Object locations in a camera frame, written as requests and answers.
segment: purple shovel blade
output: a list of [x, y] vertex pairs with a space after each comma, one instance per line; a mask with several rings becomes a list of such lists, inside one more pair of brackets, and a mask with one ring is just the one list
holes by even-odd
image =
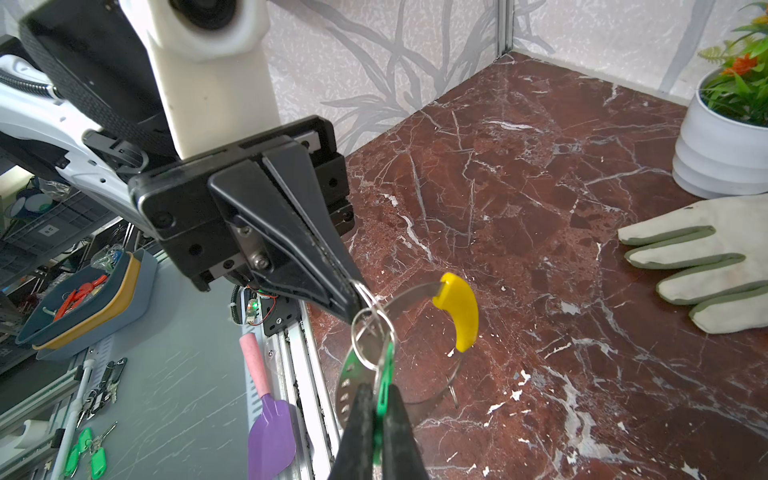
[[296, 456], [288, 402], [275, 402], [268, 393], [261, 397], [261, 405], [261, 415], [248, 434], [248, 480], [271, 480]]

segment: yellow basket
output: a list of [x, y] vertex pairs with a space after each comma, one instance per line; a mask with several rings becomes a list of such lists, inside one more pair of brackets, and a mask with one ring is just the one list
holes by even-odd
[[70, 343], [79, 336], [90, 332], [102, 323], [115, 318], [131, 305], [131, 300], [134, 298], [134, 291], [136, 290], [136, 280], [139, 277], [139, 270], [141, 269], [141, 262], [131, 253], [126, 252], [125, 254], [131, 255], [131, 261], [128, 263], [128, 267], [125, 270], [123, 283], [120, 284], [120, 288], [114, 297], [112, 297], [112, 300], [110, 300], [103, 309], [99, 310], [98, 313], [88, 317], [43, 345], [33, 345], [33, 349], [60, 349], [62, 346]]

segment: yellow handle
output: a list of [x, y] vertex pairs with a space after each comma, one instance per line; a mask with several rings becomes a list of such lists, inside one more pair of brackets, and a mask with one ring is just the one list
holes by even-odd
[[442, 289], [432, 298], [432, 303], [451, 315], [456, 327], [456, 349], [466, 352], [478, 338], [478, 301], [472, 288], [460, 276], [446, 273], [440, 281]]

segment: orange flower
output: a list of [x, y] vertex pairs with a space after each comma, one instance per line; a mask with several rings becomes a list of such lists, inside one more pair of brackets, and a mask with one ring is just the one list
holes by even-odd
[[738, 74], [739, 76], [748, 73], [757, 66], [757, 58], [750, 58], [749, 54], [739, 57], [733, 61], [733, 67], [723, 70], [723, 75]]

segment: pink handle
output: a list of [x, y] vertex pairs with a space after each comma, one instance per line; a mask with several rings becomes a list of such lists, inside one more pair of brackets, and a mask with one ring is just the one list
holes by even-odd
[[256, 336], [252, 333], [246, 333], [241, 336], [240, 348], [243, 350], [243, 356], [245, 357], [246, 365], [248, 365], [250, 378], [253, 379], [253, 384], [256, 385], [256, 391], [259, 393], [259, 397], [269, 395], [272, 393], [272, 389], [270, 388], [270, 381], [266, 378], [264, 358], [261, 356], [261, 350], [259, 349], [259, 343], [256, 341]]

